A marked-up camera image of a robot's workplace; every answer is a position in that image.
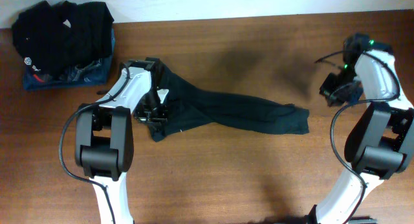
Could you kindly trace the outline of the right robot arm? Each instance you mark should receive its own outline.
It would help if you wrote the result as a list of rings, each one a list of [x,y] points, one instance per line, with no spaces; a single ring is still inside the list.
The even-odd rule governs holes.
[[[413,159],[413,104],[406,98],[390,45],[367,35],[347,38],[340,51],[344,65],[320,87],[328,106],[338,106],[329,130],[331,148],[344,167],[328,196],[314,205],[307,223],[374,223],[354,218],[362,201]],[[365,104],[341,156],[335,145],[336,122],[346,109]]]

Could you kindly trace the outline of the dark teal t-shirt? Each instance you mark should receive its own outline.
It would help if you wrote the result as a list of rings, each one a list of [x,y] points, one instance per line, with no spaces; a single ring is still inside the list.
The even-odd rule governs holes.
[[[158,61],[158,86],[167,89],[167,122],[150,128],[155,142],[210,123],[271,135],[309,133],[309,110],[247,95],[206,91],[195,87]]]

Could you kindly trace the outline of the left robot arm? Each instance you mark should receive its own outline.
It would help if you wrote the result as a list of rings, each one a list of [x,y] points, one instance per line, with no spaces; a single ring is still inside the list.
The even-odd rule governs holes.
[[[101,223],[133,223],[127,196],[127,171],[134,156],[132,121],[154,129],[167,121],[159,88],[164,69],[160,60],[130,60],[110,90],[91,105],[82,105],[76,117],[76,164],[91,183]]]

